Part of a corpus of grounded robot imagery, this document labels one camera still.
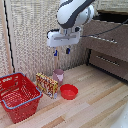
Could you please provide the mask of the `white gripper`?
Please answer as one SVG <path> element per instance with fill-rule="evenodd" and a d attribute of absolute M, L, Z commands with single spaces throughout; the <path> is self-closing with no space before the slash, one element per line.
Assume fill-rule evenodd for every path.
<path fill-rule="evenodd" d="M 47 45 L 49 47 L 58 47 L 65 45 L 77 44 L 80 39 L 80 32 L 70 34 L 61 34 L 59 29 L 53 29 L 47 33 Z M 71 49 L 66 49 L 66 54 L 70 54 Z M 54 56 L 58 55 L 58 50 L 55 50 Z"/>

